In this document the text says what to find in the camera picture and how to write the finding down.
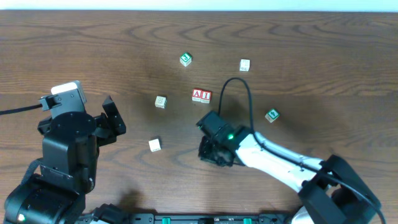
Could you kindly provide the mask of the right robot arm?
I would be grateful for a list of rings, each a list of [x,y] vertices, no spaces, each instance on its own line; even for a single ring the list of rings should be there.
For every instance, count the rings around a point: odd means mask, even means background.
[[[210,111],[197,122],[203,132],[201,160],[218,166],[235,164],[269,174],[298,193],[303,206],[292,223],[369,223],[386,221],[381,203],[343,158],[327,160],[290,151],[250,127],[232,127]]]

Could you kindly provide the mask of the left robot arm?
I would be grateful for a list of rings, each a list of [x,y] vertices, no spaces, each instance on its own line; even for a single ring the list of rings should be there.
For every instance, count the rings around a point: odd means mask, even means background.
[[[110,96],[99,116],[89,115],[76,93],[40,99],[50,117],[38,125],[42,157],[32,161],[7,197],[5,223],[75,223],[96,185],[100,147],[116,142],[126,126]]]

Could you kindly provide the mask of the red letter A block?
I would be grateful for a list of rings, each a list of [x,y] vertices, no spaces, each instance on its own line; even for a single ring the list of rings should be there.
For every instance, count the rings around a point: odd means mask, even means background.
[[[194,88],[192,91],[192,100],[201,102],[201,89]]]

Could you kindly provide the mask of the red letter I block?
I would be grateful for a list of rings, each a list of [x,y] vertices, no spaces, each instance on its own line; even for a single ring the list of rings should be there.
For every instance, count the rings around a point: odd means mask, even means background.
[[[201,92],[201,102],[202,103],[210,103],[210,101],[211,101],[211,96],[212,96],[212,92],[211,91],[205,91],[205,90],[203,90],[202,92]]]

